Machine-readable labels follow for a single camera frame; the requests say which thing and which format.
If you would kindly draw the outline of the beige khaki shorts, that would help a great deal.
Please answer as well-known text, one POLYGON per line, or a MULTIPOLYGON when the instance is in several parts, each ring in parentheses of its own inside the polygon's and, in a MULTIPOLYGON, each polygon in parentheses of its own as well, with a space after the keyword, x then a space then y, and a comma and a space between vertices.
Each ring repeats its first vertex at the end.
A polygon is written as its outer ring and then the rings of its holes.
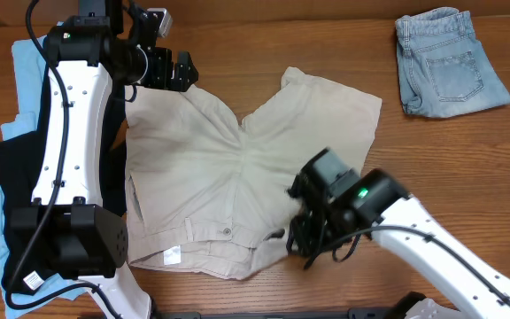
POLYGON ((242 119, 199 87, 140 89, 127 108, 128 263, 242 280, 281 260, 296 174, 325 148, 361 169, 381 108, 295 67, 242 119))

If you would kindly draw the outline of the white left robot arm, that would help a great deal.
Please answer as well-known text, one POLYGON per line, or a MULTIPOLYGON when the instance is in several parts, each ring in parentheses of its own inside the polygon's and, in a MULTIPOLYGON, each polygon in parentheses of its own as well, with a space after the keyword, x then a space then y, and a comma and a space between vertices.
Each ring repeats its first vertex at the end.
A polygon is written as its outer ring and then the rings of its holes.
POLYGON ((188 52, 156 45, 171 24, 164 8, 82 1, 35 42, 43 60, 35 129, 0 143, 9 307, 42 305, 50 300, 43 287, 62 278, 61 294, 82 288, 108 318, 158 316, 127 265, 125 199, 102 191, 116 175, 107 160, 125 88, 183 92, 197 81, 188 52))

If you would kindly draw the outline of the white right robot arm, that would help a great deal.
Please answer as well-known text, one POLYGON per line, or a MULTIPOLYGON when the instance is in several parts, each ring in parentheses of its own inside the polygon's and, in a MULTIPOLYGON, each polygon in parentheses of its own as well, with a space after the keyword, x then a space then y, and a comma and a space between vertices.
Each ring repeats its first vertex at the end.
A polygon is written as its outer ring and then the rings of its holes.
POLYGON ((510 279, 469 250, 381 169, 326 177, 301 171, 289 188, 302 211, 287 248, 310 268, 323 253, 349 259, 368 239, 422 274, 468 318, 510 318, 510 279))

